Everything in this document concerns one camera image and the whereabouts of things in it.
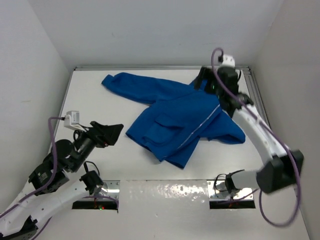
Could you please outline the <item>blue zip-up jacket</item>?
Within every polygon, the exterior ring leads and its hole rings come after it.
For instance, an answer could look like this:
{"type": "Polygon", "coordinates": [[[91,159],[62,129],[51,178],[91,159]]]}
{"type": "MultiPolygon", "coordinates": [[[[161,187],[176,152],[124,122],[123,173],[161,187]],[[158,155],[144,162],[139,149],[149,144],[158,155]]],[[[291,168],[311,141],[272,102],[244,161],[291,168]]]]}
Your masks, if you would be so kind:
{"type": "Polygon", "coordinates": [[[217,96],[177,81],[121,72],[101,84],[112,93],[148,107],[126,135],[160,162],[184,169],[201,138],[243,144],[243,130],[222,110],[217,96]]]}

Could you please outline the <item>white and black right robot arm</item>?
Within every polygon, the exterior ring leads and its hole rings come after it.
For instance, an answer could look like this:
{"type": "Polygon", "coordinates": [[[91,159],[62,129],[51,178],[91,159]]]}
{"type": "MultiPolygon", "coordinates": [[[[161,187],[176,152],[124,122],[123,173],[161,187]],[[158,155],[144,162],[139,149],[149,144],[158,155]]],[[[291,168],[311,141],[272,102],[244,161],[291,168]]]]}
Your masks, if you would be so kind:
{"type": "Polygon", "coordinates": [[[239,79],[233,67],[220,67],[214,73],[203,66],[192,82],[196,90],[202,89],[219,98],[222,109],[248,136],[263,163],[258,170],[238,170],[227,174],[217,190],[233,194],[243,188],[251,188],[271,194],[295,185],[300,178],[304,155],[300,150],[290,150],[271,134],[253,100],[239,90],[239,79]]]}

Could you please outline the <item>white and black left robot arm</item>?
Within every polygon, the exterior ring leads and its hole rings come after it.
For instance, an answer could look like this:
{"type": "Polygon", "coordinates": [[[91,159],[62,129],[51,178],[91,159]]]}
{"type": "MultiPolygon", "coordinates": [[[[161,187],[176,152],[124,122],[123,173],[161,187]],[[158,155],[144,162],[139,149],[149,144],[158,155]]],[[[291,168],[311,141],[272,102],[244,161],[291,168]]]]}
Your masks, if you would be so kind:
{"type": "Polygon", "coordinates": [[[82,198],[108,199],[108,186],[98,170],[85,170],[75,183],[59,191],[69,181],[68,173],[86,167],[87,158],[96,149],[114,146],[123,124],[90,126],[68,121],[64,127],[73,130],[73,140],[61,139],[29,175],[16,199],[0,215],[2,240],[34,240],[50,219],[62,209],[82,198]]]}

